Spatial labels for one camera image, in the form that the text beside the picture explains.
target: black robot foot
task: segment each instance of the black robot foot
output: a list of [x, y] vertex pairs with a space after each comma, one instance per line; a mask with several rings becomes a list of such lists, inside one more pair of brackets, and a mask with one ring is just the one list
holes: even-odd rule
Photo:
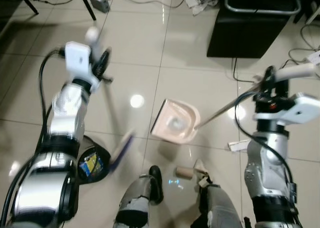
[[157, 165], [153, 165], [149, 169], [149, 175], [154, 177], [151, 179], [151, 195], [150, 200], [156, 205], [160, 204], [164, 199], [164, 191], [162, 189], [162, 175], [160, 168]]

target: robot leg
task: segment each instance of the robot leg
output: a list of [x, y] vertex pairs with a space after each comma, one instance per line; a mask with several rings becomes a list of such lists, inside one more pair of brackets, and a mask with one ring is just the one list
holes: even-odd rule
[[148, 175], [141, 175], [126, 190], [113, 228], [148, 228], [149, 202], [157, 205], [163, 198], [161, 171], [153, 165]]
[[201, 216], [191, 228], [242, 228], [234, 204], [219, 185], [201, 188], [200, 212]]

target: white tile floor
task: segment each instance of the white tile floor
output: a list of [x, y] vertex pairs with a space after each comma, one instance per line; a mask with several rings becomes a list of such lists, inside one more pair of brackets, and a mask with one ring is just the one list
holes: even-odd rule
[[[180, 2], [160, 1], [172, 5]], [[83, 42], [87, 28], [94, 24], [81, 0], [56, 7], [33, 3], [40, 12], [38, 16], [33, 16], [22, 2], [0, 33], [0, 204], [12, 180], [8, 174], [13, 162], [22, 164], [33, 153], [40, 133], [37, 79], [43, 56], [70, 40]], [[12, 6], [10, 2], [0, 3], [4, 12]], [[176, 165], [192, 166], [197, 158], [204, 161], [214, 181], [227, 191], [239, 216], [250, 217], [254, 224], [243, 179], [247, 154], [226, 149], [227, 142], [245, 136], [227, 114], [204, 127], [188, 145], [173, 145], [149, 135], [164, 98], [193, 104], [206, 117], [250, 87], [231, 78], [231, 58], [206, 58], [217, 10], [193, 17], [185, 4], [169, 9], [159, 4], [114, 0], [108, 14], [94, 12], [95, 24], [102, 30], [102, 44], [112, 47], [106, 73], [114, 77], [114, 82], [102, 85], [91, 96], [86, 133], [109, 151], [130, 128], [135, 128], [136, 138], [115, 173], [80, 188], [78, 213], [65, 227], [111, 227], [125, 190], [153, 164], [162, 170], [164, 201], [151, 207], [151, 227], [189, 227], [199, 215], [195, 181], [179, 179], [179, 185], [168, 181], [178, 180], [173, 175]], [[278, 68], [288, 58], [289, 49], [305, 47], [299, 36], [302, 25], [288, 23], [260, 60], [238, 59], [238, 77], [251, 79], [269, 65]], [[314, 45], [318, 46], [319, 37], [319, 30], [307, 30], [307, 39]], [[51, 59], [44, 72], [47, 104], [66, 78], [63, 61]], [[295, 80], [290, 88], [292, 94], [306, 92], [320, 97], [320, 82], [316, 79]], [[144, 97], [141, 108], [131, 107], [133, 95]], [[243, 107], [246, 116], [241, 123], [253, 132], [254, 104], [247, 100]], [[288, 130], [288, 162], [298, 183], [300, 220], [305, 228], [320, 227], [320, 119], [289, 126]]]

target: paper towel roll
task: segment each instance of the paper towel roll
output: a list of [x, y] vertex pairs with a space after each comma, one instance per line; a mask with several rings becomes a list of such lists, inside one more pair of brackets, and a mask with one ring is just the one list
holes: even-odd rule
[[175, 169], [175, 175], [179, 178], [191, 180], [194, 176], [194, 169], [183, 166], [177, 166]]

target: dustpan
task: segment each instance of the dustpan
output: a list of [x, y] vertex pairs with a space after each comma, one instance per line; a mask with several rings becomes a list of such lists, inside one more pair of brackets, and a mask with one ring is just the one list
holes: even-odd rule
[[195, 126], [198, 123], [200, 114], [194, 106], [179, 100], [165, 99], [150, 133], [168, 142], [184, 144], [195, 137]]

